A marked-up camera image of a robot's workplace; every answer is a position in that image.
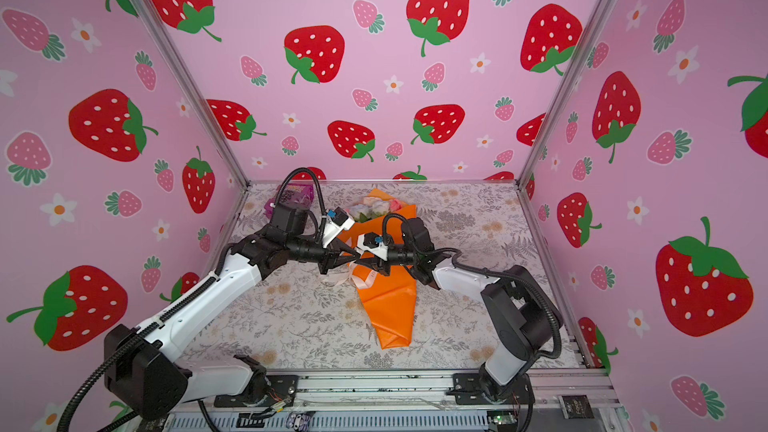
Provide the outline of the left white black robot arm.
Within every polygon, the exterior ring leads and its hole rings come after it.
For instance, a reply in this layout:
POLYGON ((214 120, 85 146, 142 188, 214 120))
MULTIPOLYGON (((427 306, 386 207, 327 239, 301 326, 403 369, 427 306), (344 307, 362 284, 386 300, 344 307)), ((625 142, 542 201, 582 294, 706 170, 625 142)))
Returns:
POLYGON ((290 261, 315 263, 321 272, 357 259, 339 240, 354 224, 341 208, 322 216, 313 235, 304 232, 310 212, 284 204, 261 230, 229 244, 215 268, 198 284, 154 316, 129 329, 115 327, 106 337, 104 362, 85 380, 62 413, 58 430, 68 430, 74 414, 99 379, 130 413, 108 425, 114 430, 135 416, 151 421, 178 404, 232 396, 258 405, 275 395, 258 361, 236 355, 220 364, 179 364, 202 329, 243 293, 290 261))

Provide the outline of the white printed ribbon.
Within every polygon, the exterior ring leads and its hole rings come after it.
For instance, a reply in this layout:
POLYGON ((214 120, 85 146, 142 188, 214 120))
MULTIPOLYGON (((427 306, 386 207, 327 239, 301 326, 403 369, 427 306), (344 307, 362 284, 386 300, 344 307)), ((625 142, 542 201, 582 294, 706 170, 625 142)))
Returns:
POLYGON ((343 266, 340 272, 330 275, 329 280, 334 286, 350 282, 356 289, 366 290, 373 287, 377 277, 376 271, 363 265, 349 263, 343 266))

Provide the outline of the white fake rose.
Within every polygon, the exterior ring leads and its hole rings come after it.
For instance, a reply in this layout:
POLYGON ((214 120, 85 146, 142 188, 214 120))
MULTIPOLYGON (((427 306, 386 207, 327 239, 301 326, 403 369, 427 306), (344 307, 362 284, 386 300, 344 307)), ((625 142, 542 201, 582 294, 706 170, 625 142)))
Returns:
POLYGON ((355 222, 367 222, 373 218, 372 207, 364 203, 353 205, 349 209, 349 215, 355 222))

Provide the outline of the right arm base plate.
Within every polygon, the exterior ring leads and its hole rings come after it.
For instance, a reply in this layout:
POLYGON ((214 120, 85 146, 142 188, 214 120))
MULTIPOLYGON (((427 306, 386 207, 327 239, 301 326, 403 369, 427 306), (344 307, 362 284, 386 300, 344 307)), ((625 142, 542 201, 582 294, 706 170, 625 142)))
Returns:
POLYGON ((447 396, 459 405, 532 405, 536 403, 528 374, 506 385, 497 384, 488 374, 480 372, 456 373, 447 396))

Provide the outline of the orange wrapping paper sheet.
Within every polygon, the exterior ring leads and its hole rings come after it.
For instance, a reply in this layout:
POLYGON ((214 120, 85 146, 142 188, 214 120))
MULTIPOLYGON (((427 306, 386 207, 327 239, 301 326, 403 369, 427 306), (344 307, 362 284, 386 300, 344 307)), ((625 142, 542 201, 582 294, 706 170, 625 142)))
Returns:
MULTIPOLYGON (((387 193, 374 189, 366 197, 380 197, 385 200, 395 199, 387 193)), ((417 206, 402 202, 404 207, 396 213, 405 218, 417 217, 417 206)), ((383 216, 356 224, 349 231, 344 231, 340 239, 349 246, 356 246, 359 235, 374 232, 381 233, 383 216)), ((395 242, 401 243, 400 223, 391 221, 388 231, 395 234, 395 242)), ((382 349, 408 347, 411 344, 417 285, 403 267, 393 267, 389 276, 378 273, 372 288, 358 290, 360 300, 376 330, 382 349)))

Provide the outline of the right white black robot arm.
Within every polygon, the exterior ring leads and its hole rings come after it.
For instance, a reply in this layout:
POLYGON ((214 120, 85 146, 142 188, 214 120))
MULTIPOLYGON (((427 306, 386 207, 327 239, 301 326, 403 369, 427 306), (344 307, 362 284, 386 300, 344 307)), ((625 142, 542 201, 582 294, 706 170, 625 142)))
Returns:
POLYGON ((358 260, 382 275, 401 266, 418 282, 477 300, 486 308, 499 345, 479 368, 478 389, 490 402, 511 397, 540 359, 563 350, 563 318, 529 270, 514 265, 497 271, 461 260, 455 247, 437 247, 423 221, 386 215, 382 231, 357 240, 358 260))

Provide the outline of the pink fake rose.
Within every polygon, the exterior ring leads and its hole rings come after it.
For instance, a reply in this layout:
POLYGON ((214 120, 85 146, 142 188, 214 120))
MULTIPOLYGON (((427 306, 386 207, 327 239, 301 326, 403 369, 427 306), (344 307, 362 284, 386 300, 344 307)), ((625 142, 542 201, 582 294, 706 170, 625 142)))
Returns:
POLYGON ((397 212, 404 207, 403 203, 398 199, 391 199, 388 201, 388 204, 390 212, 397 212))

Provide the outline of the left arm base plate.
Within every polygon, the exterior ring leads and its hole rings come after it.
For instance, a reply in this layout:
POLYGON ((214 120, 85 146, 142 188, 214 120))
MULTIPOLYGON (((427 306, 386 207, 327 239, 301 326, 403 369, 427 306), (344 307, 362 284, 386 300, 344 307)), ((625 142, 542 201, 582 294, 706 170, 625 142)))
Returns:
POLYGON ((255 377, 245 390, 237 395, 218 395, 215 408, 267 409, 275 405, 291 407, 298 389, 298 375, 266 375, 255 377))

